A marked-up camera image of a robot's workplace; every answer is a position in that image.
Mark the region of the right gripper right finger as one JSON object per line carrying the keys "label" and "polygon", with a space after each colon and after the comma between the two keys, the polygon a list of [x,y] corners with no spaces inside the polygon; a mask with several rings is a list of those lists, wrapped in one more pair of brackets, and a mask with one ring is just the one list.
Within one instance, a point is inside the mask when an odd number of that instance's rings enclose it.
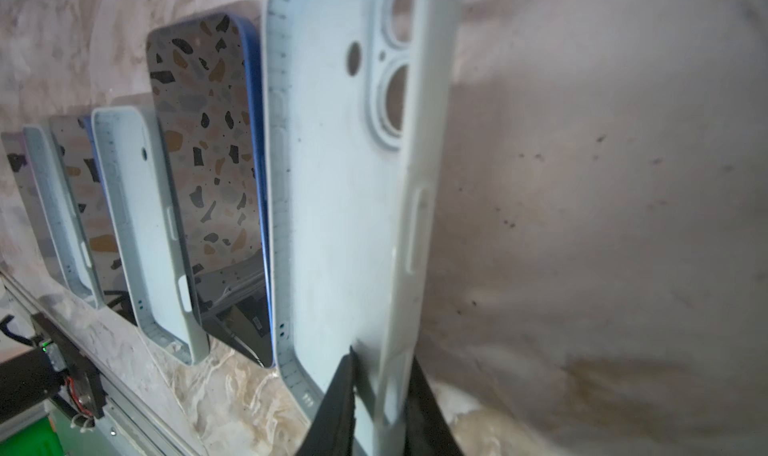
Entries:
{"label": "right gripper right finger", "polygon": [[464,455],[416,359],[412,364],[404,410],[406,424],[404,455]]}

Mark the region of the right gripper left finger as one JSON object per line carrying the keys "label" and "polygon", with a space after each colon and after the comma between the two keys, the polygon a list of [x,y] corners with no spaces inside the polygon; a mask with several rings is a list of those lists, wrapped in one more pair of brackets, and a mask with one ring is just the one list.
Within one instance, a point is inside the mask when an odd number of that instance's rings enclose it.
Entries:
{"label": "right gripper left finger", "polygon": [[350,456],[355,441],[357,356],[343,356],[297,456]]}

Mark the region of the grey phone case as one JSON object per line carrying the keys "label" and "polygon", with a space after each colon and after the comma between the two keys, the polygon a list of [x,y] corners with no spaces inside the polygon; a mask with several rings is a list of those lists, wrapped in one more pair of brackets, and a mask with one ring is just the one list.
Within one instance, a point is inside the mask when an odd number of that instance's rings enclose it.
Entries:
{"label": "grey phone case", "polygon": [[265,0],[273,348],[310,426],[357,356],[352,455],[404,455],[461,0]]}
{"label": "grey phone case", "polygon": [[138,328],[184,365],[208,356],[161,127],[147,107],[91,114],[102,186]]}
{"label": "grey phone case", "polygon": [[101,309],[103,294],[86,246],[60,146],[47,124],[25,125],[22,132],[63,285],[91,308]]}

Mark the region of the black phone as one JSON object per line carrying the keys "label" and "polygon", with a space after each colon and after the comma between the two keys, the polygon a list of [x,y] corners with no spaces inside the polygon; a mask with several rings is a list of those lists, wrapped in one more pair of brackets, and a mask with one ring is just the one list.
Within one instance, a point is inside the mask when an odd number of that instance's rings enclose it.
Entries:
{"label": "black phone", "polygon": [[118,250],[111,214],[93,144],[91,118],[52,116],[52,136],[61,158],[83,227],[99,302],[131,324],[135,316]]}
{"label": "black phone", "polygon": [[260,44],[254,23],[209,13],[147,37],[162,129],[206,333],[273,364]]}

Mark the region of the purple phone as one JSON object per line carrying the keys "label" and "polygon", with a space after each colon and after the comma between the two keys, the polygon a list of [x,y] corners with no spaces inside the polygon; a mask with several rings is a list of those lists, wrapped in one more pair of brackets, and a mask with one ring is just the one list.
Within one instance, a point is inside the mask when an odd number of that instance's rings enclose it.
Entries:
{"label": "purple phone", "polygon": [[43,206],[34,180],[30,159],[21,132],[3,132],[2,146],[14,175],[17,189],[20,193],[24,210],[34,233],[36,247],[48,274],[60,285],[66,281],[54,248]]}

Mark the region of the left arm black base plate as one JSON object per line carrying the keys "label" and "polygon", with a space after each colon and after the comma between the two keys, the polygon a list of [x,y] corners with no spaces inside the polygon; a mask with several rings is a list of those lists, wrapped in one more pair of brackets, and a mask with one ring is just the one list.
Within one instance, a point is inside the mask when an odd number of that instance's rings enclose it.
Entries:
{"label": "left arm black base plate", "polygon": [[47,354],[54,370],[63,377],[64,386],[77,411],[95,420],[104,416],[106,392],[101,373],[94,363],[64,332],[42,313],[31,316],[36,335],[33,341]]}

